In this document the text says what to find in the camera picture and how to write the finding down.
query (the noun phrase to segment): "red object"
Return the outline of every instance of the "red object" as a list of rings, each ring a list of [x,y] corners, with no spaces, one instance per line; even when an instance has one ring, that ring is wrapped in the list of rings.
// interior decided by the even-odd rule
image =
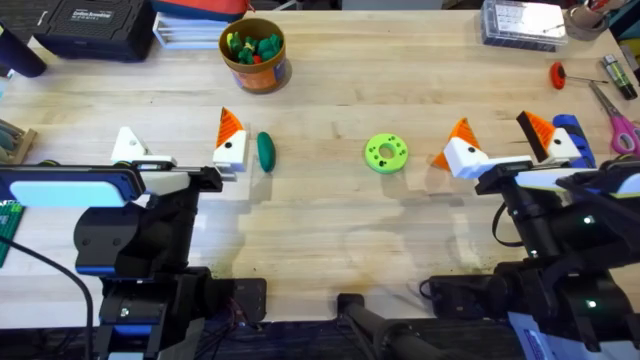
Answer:
[[[551,83],[554,88],[558,90],[564,88],[567,73],[564,72],[564,67],[560,61],[556,61],[551,65],[551,69],[549,69],[549,77],[551,78]]]
[[[154,0],[151,4],[157,12],[226,22],[242,19],[249,7],[248,0]]]

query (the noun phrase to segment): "marker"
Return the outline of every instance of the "marker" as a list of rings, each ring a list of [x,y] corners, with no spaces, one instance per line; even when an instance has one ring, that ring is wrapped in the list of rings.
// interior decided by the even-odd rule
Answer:
[[[616,60],[616,57],[613,54],[606,55],[602,58],[601,61],[602,66],[607,70],[611,80],[616,84],[616,87],[622,93],[627,100],[633,100],[638,97],[638,93],[631,85],[627,74],[624,73],[624,69],[622,69],[622,65]]]

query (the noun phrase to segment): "clear plastic box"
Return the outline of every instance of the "clear plastic box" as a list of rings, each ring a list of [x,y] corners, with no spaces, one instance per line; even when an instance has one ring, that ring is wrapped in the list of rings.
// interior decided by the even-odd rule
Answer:
[[[558,5],[486,0],[480,26],[485,45],[554,52],[569,42]]]

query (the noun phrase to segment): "pink scissors handle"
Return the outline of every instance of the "pink scissors handle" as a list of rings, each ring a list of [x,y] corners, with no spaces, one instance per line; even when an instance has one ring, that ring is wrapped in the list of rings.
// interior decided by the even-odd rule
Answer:
[[[640,155],[640,128],[635,127],[624,116],[612,116],[613,140],[611,147],[618,154]]]

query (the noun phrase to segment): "green toy pieces in cup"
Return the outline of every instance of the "green toy pieces in cup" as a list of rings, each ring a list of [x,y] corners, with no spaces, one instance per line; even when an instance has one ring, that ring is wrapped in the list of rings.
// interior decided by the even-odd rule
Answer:
[[[227,34],[227,46],[229,52],[240,64],[253,65],[274,58],[282,48],[282,39],[272,34],[259,42],[251,36],[247,36],[242,42],[240,34]]]

